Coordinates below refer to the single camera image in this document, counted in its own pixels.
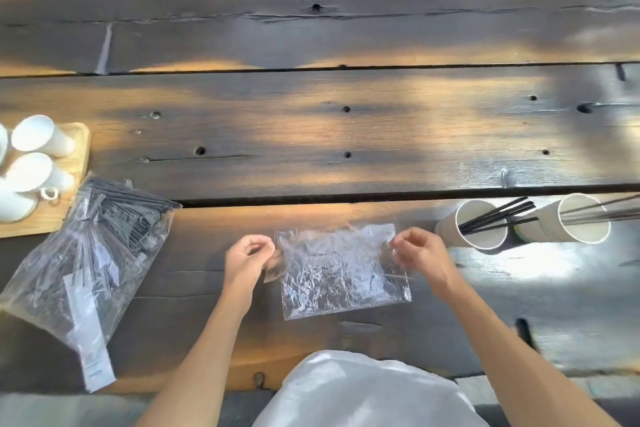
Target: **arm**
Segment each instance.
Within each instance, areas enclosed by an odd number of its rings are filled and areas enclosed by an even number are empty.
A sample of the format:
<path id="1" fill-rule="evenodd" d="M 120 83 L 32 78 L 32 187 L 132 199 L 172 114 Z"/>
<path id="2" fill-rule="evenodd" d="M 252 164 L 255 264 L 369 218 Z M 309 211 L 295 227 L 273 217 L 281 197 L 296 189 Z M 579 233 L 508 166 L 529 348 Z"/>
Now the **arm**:
<path id="1" fill-rule="evenodd" d="M 136 427 L 217 425 L 240 322 L 249 310 L 262 267 L 274 250 L 269 237 L 250 235 L 227 252 L 225 281 L 216 308 L 196 344 Z"/>
<path id="2" fill-rule="evenodd" d="M 440 237 L 413 228 L 391 245 L 396 261 L 424 274 L 434 294 L 451 307 L 513 427 L 618 426 L 495 315 L 464 280 Z"/>

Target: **white paper cup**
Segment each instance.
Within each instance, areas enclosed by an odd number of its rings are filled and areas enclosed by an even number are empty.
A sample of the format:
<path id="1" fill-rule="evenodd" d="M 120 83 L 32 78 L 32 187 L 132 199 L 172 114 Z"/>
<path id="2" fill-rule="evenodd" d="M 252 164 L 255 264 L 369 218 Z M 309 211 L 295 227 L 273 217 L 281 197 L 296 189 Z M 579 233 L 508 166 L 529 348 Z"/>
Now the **white paper cup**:
<path id="1" fill-rule="evenodd" d="M 0 123 L 0 165 L 4 162 L 4 158 L 9 152 L 11 144 L 9 143 L 9 131 Z"/>
<path id="2" fill-rule="evenodd" d="M 488 232 L 463 235 L 458 228 L 463 223 L 473 220 L 478 216 L 494 210 L 496 206 L 483 199 L 471 199 L 463 203 L 453 213 L 436 225 L 436 234 L 442 238 L 447 246 L 460 246 L 466 248 L 477 248 L 478 250 L 493 250 L 504 243 L 507 238 L 507 228 L 489 230 Z M 506 220 L 496 221 L 494 225 L 503 225 Z"/>
<path id="3" fill-rule="evenodd" d="M 37 199 L 12 191 L 0 178 L 0 221 L 11 223 L 22 220 L 35 210 L 36 204 Z"/>
<path id="4" fill-rule="evenodd" d="M 13 147 L 22 152 L 44 152 L 64 157 L 76 148 L 76 141 L 58 128 L 46 115 L 32 115 L 22 120 L 11 135 Z"/>
<path id="5" fill-rule="evenodd" d="M 60 193 L 74 187 L 74 177 L 58 169 L 48 155 L 33 152 L 11 164 L 6 183 L 15 192 L 36 192 L 42 199 L 57 199 Z"/>
<path id="6" fill-rule="evenodd" d="M 590 245 L 604 242 L 611 233 L 611 222 L 589 223 L 588 225 L 564 225 L 561 216 L 569 218 L 570 214 L 561 215 L 564 211 L 569 211 L 592 204 L 599 204 L 593 196 L 575 193 L 559 199 L 543 208 L 537 209 L 529 214 L 518 217 L 533 218 L 537 221 L 516 225 L 515 231 L 520 238 L 527 242 L 581 242 Z M 592 208 L 589 212 L 606 211 L 604 206 Z"/>

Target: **white cup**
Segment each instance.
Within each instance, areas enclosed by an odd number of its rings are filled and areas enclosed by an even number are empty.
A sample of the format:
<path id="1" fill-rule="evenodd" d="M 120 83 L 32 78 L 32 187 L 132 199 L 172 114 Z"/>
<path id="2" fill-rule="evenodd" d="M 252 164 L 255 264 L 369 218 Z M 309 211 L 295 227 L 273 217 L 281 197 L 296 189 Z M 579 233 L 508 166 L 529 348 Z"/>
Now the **white cup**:
<path id="1" fill-rule="evenodd" d="M 6 183 L 15 192 L 36 192 L 42 199 L 52 200 L 74 187 L 74 177 L 58 169 L 48 155 L 33 152 L 13 161 L 6 172 Z"/>
<path id="2" fill-rule="evenodd" d="M 0 165 L 4 162 L 6 154 L 9 152 L 11 144 L 9 143 L 9 131 L 0 123 Z"/>
<path id="3" fill-rule="evenodd" d="M 38 151 L 57 157 L 67 156 L 76 148 L 76 141 L 46 115 L 32 115 L 22 120 L 13 129 L 11 143 L 22 152 Z"/>
<path id="4" fill-rule="evenodd" d="M 559 199 L 543 208 L 518 219 L 538 218 L 537 221 L 516 225 L 515 231 L 520 238 L 527 242 L 581 242 L 596 245 L 604 242 L 611 233 L 611 222 L 589 223 L 587 225 L 565 225 L 561 216 L 569 218 L 570 214 L 561 215 L 564 211 L 600 204 L 600 201 L 587 194 L 575 193 Z M 604 206 L 592 208 L 589 212 L 606 211 Z"/>
<path id="5" fill-rule="evenodd" d="M 0 178 L 0 221 L 11 223 L 26 218 L 33 212 L 38 200 L 12 191 Z"/>
<path id="6" fill-rule="evenodd" d="M 436 234 L 442 238 L 445 245 L 477 248 L 478 250 L 493 250 L 504 243 L 507 238 L 507 228 L 489 230 L 487 232 L 463 235 L 459 226 L 469 220 L 494 210 L 496 206 L 483 199 L 471 199 L 449 214 L 436 225 Z M 496 221 L 494 225 L 503 225 L 506 220 Z"/>

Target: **clear plastic bag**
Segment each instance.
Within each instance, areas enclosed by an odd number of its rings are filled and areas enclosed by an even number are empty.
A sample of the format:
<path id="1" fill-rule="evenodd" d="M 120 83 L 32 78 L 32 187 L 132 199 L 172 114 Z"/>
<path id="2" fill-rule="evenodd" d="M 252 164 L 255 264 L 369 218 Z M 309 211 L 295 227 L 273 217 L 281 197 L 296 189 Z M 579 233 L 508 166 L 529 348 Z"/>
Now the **clear plastic bag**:
<path id="1" fill-rule="evenodd" d="M 276 232 L 282 260 L 265 281 L 281 278 L 284 318 L 411 302 L 388 245 L 395 234 L 393 224 Z"/>
<path id="2" fill-rule="evenodd" d="M 171 227 L 167 199 L 89 177 L 60 231 L 22 261 L 0 308 L 83 355 L 109 341 Z"/>

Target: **nail hole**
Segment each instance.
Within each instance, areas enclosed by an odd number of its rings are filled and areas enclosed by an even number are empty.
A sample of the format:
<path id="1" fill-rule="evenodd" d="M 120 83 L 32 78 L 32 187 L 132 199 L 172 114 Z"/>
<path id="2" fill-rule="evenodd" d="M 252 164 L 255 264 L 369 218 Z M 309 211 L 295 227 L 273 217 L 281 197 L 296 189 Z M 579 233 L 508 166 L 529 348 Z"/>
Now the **nail hole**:
<path id="1" fill-rule="evenodd" d="M 616 63 L 616 75 L 618 76 L 618 80 L 627 81 L 627 75 L 625 74 L 625 67 L 622 66 L 622 63 Z"/>
<path id="2" fill-rule="evenodd" d="M 588 103 L 581 103 L 575 109 L 580 113 L 593 113 L 593 109 Z"/>
<path id="3" fill-rule="evenodd" d="M 517 318 L 515 327 L 516 332 L 518 333 L 518 337 L 529 346 L 531 346 L 534 350 L 537 350 L 536 345 L 533 342 L 533 336 L 531 335 L 531 329 L 529 327 L 529 322 L 527 321 L 527 319 Z"/>

